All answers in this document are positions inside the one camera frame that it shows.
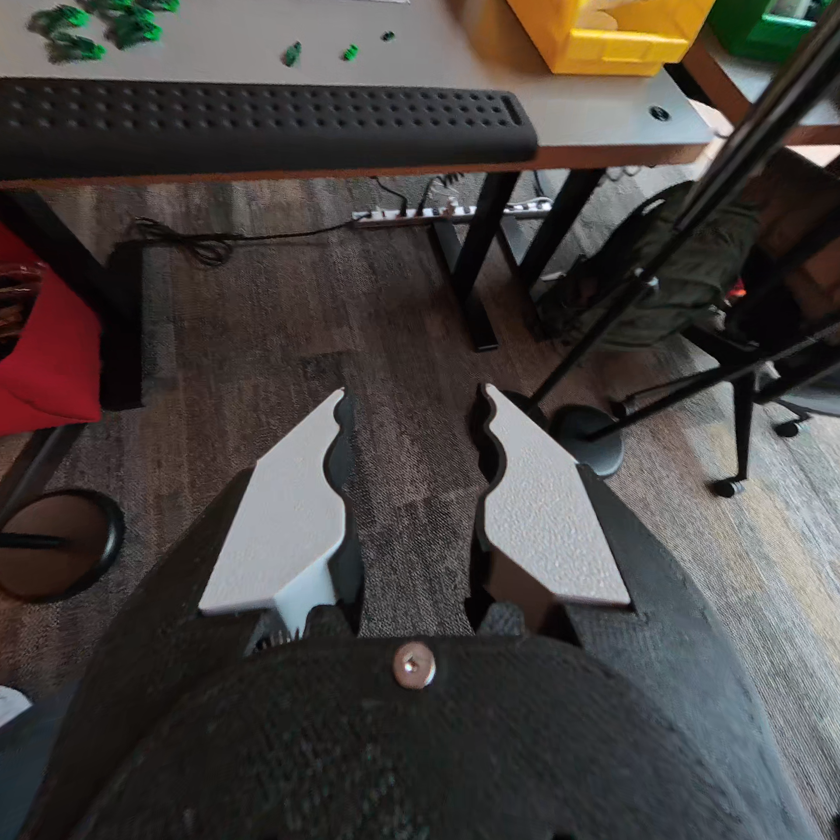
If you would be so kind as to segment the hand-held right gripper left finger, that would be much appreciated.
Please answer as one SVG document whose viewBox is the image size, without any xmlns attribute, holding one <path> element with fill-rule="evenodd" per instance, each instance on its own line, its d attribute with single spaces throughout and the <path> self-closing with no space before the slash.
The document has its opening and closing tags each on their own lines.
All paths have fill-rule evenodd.
<svg viewBox="0 0 840 840">
<path fill-rule="evenodd" d="M 342 387 L 257 460 L 198 603 L 202 616 L 268 613 L 291 640 L 313 608 L 336 606 L 359 632 L 364 562 L 344 488 L 353 430 Z"/>
</svg>

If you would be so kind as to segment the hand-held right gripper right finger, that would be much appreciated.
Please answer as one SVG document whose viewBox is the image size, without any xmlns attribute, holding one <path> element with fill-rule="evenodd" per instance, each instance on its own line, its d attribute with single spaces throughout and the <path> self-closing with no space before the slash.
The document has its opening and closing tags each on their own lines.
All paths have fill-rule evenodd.
<svg viewBox="0 0 840 840">
<path fill-rule="evenodd" d="M 473 629 L 502 603 L 519 610 L 527 631 L 544 635 L 563 634 L 569 607 L 631 610 L 578 461 L 489 383 L 477 386 L 469 430 L 487 482 L 471 543 Z"/>
</svg>

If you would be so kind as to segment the round grey stand base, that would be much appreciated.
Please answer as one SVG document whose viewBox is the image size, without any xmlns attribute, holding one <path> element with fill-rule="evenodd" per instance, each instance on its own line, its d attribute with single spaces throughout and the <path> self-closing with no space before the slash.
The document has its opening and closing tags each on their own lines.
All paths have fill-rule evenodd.
<svg viewBox="0 0 840 840">
<path fill-rule="evenodd" d="M 613 418 L 603 410 L 572 404 L 554 413 L 549 435 L 578 464 L 605 479 L 615 475 L 625 456 L 623 436 L 613 426 Z"/>
</svg>

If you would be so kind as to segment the black round stool base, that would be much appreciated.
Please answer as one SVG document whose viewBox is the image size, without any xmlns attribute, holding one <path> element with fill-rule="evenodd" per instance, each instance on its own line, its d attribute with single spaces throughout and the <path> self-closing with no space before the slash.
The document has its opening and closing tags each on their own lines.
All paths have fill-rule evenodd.
<svg viewBox="0 0 840 840">
<path fill-rule="evenodd" d="M 123 511 L 105 494 L 81 488 L 45 493 L 2 524 L 2 594 L 46 604 L 83 593 L 113 566 L 124 537 Z"/>
</svg>

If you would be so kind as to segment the black office chair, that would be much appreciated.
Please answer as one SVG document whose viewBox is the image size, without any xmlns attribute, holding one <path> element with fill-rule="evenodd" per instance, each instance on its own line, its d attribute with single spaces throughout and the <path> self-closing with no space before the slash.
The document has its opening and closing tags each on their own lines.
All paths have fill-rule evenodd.
<svg viewBox="0 0 840 840">
<path fill-rule="evenodd" d="M 778 403 L 795 415 L 774 428 L 780 437 L 797 435 L 813 414 L 838 417 L 838 307 L 806 317 L 789 284 L 811 258 L 804 247 L 777 259 L 756 248 L 742 270 L 745 294 L 719 337 L 756 361 L 731 380 L 738 472 L 709 484 L 718 497 L 736 496 L 748 478 L 755 405 Z"/>
</svg>

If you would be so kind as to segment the olive backpack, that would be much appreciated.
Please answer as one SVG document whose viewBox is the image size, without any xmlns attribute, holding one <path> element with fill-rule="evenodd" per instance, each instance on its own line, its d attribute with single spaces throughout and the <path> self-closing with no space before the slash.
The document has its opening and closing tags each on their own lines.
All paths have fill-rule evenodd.
<svg viewBox="0 0 840 840">
<path fill-rule="evenodd" d="M 543 330 L 575 343 L 614 303 L 637 270 L 664 246 L 693 182 L 680 182 L 638 205 L 590 257 L 536 301 Z M 600 348 L 653 348 L 723 303 L 740 278 L 760 231 L 760 204 L 741 194 L 722 204 L 656 273 L 657 287 L 610 328 Z"/>
</svg>

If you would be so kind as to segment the red cloth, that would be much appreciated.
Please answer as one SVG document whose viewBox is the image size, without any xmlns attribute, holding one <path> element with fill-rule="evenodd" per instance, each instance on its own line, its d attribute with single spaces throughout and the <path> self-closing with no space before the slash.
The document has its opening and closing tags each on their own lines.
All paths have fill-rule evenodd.
<svg viewBox="0 0 840 840">
<path fill-rule="evenodd" d="M 2 270 L 32 269 L 40 289 L 1 362 L 1 436 L 97 423 L 101 325 L 95 312 L 23 239 L 2 225 Z"/>
</svg>

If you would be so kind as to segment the white power strip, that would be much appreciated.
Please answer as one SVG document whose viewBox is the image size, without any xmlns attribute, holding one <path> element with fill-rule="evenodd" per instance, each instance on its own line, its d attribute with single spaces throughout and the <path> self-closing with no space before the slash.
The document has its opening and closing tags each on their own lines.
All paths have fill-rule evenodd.
<svg viewBox="0 0 840 840">
<path fill-rule="evenodd" d="M 544 219 L 553 209 L 553 202 L 539 196 L 523 203 L 509 203 L 503 210 L 503 217 L 511 217 L 518 221 Z M 408 208 L 405 213 L 397 209 L 375 209 L 366 212 L 355 212 L 350 225 L 355 228 L 399 228 L 428 226 L 436 222 L 448 222 L 455 225 L 470 224 L 477 214 L 476 205 L 460 205 L 449 200 L 444 206 L 426 207 L 422 211 Z"/>
</svg>

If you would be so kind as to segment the black perforated board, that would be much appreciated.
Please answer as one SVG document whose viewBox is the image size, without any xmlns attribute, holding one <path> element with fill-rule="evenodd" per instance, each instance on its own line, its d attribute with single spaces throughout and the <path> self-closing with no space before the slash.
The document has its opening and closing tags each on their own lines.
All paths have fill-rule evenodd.
<svg viewBox="0 0 840 840">
<path fill-rule="evenodd" d="M 3 78 L 3 181 L 529 161 L 499 90 Z"/>
</svg>

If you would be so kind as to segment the yellow plastic bin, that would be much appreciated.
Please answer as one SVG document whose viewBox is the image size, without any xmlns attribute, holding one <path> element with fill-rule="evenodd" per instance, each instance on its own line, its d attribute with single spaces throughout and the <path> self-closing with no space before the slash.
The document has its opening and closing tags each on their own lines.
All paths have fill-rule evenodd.
<svg viewBox="0 0 840 840">
<path fill-rule="evenodd" d="M 693 46 L 713 1 L 508 1 L 556 75 L 653 77 Z"/>
</svg>

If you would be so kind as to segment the black tripod stand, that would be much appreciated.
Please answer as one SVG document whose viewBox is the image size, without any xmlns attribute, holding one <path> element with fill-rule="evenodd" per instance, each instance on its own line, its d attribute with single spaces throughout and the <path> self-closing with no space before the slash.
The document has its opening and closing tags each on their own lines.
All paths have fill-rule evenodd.
<svg viewBox="0 0 840 840">
<path fill-rule="evenodd" d="M 532 420 L 540 416 L 539 406 L 543 399 L 600 343 L 616 321 L 657 287 L 657 271 L 710 215 L 741 191 L 748 176 L 783 145 L 789 132 L 835 84 L 838 78 L 838 25 L 838 5 L 835 4 L 824 14 L 804 45 L 777 72 L 747 116 L 735 126 L 709 170 L 688 194 L 664 246 L 644 268 L 625 280 L 614 303 L 583 333 L 537 390 L 525 398 L 521 408 Z M 613 419 L 613 428 L 622 432 L 690 396 L 722 382 L 732 383 L 733 378 L 749 371 L 756 361 L 755 357 L 742 356 L 743 352 L 736 352 L 728 364 L 694 375 L 645 409 L 627 414 L 623 419 Z M 557 448 L 570 455 L 553 441 Z M 587 469 L 595 475 L 589 467 L 572 459 L 578 470 Z"/>
</svg>

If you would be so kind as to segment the cluster of green leaf assemblies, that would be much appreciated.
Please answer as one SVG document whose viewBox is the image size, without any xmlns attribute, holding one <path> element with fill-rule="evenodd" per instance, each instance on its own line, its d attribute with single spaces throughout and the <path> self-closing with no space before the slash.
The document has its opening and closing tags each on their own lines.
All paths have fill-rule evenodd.
<svg viewBox="0 0 840 840">
<path fill-rule="evenodd" d="M 102 60 L 107 45 L 126 51 L 155 44 L 163 33 L 158 17 L 176 14 L 180 1 L 78 1 L 33 12 L 28 32 L 40 37 L 53 64 Z"/>
</svg>

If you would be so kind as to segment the green plastic bin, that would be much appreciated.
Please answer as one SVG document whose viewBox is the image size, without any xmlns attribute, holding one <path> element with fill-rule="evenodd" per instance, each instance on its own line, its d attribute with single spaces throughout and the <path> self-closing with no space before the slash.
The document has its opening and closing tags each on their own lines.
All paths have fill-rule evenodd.
<svg viewBox="0 0 840 840">
<path fill-rule="evenodd" d="M 707 24 L 732 56 L 784 62 L 833 1 L 716 1 Z"/>
</svg>

